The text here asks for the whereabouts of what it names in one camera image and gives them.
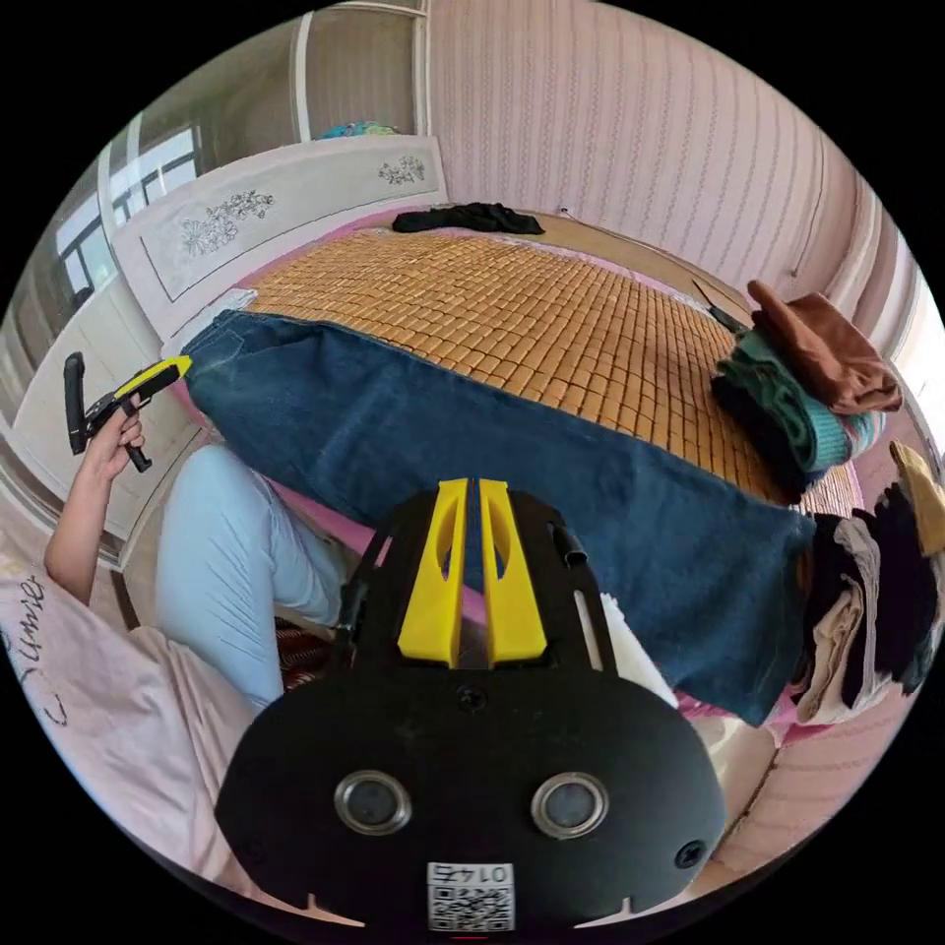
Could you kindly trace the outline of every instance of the handheld device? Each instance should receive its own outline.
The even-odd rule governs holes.
[[[66,396],[66,426],[69,430],[69,446],[74,456],[86,451],[89,441],[108,423],[116,410],[124,410],[133,416],[151,402],[152,397],[173,384],[190,369],[191,359],[186,355],[169,357],[151,367],[140,370],[121,387],[98,398],[88,410],[85,408],[83,380],[86,363],[81,351],[74,351],[66,358],[63,381]],[[135,407],[132,398],[137,394],[140,402]],[[126,446],[128,456],[139,473],[151,468],[149,460],[139,447]]]
[[[311,895],[417,941],[553,935],[628,900],[650,909],[722,836],[709,754],[618,674],[561,515],[504,482],[479,483],[487,666],[463,666],[468,493],[441,482],[378,528],[327,673],[237,746],[223,835],[272,896],[304,909]]]

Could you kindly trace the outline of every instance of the person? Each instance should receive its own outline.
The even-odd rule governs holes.
[[[283,691],[275,603],[331,626],[342,552],[224,446],[207,445],[185,461],[164,508],[159,629],[108,626],[89,604],[127,446],[145,446],[141,419],[118,411],[82,458],[45,575],[0,562],[0,617],[26,628],[4,646],[31,707],[86,793],[147,847],[257,902],[360,924],[314,898],[300,910],[259,889],[214,815],[240,738]]]
[[[92,596],[112,483],[140,417],[117,411],[89,444],[45,553],[46,572],[81,603]],[[157,625],[220,672],[256,711],[283,693],[275,604],[331,627],[341,605],[341,549],[289,510],[273,488],[219,444],[185,461],[163,513]]]

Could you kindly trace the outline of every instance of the yellow bracket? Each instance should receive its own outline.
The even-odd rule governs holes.
[[[463,619],[468,479],[441,482],[397,645],[410,660],[456,669]],[[479,483],[489,668],[537,660],[547,648],[505,482]],[[496,553],[502,560],[499,576]],[[445,571],[447,554],[449,569]]]
[[[133,394],[142,384],[157,377],[162,371],[167,370],[169,367],[175,367],[177,369],[177,377],[181,378],[190,370],[192,363],[193,361],[186,354],[180,354],[176,357],[166,357],[163,361],[152,364],[151,367],[146,367],[143,371],[136,374],[130,381],[119,387],[112,396],[115,400],[118,400],[128,394]]]
[[[479,504],[489,668],[501,662],[537,660],[548,642],[506,483],[483,479]],[[501,577],[496,553],[502,559]]]
[[[456,669],[463,619],[468,479],[440,483],[397,645],[410,660]],[[447,554],[449,569],[444,574]]]

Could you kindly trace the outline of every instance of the brown cloth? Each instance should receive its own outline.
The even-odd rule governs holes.
[[[833,413],[898,410],[903,392],[875,348],[819,292],[784,302],[752,280],[752,321],[812,397]]]

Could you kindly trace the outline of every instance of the bamboo mat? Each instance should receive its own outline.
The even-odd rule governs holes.
[[[786,504],[709,389],[731,335],[708,315],[594,263],[489,236],[364,230],[264,274],[250,311],[329,321],[511,394],[639,436]],[[846,467],[801,508],[847,516]]]

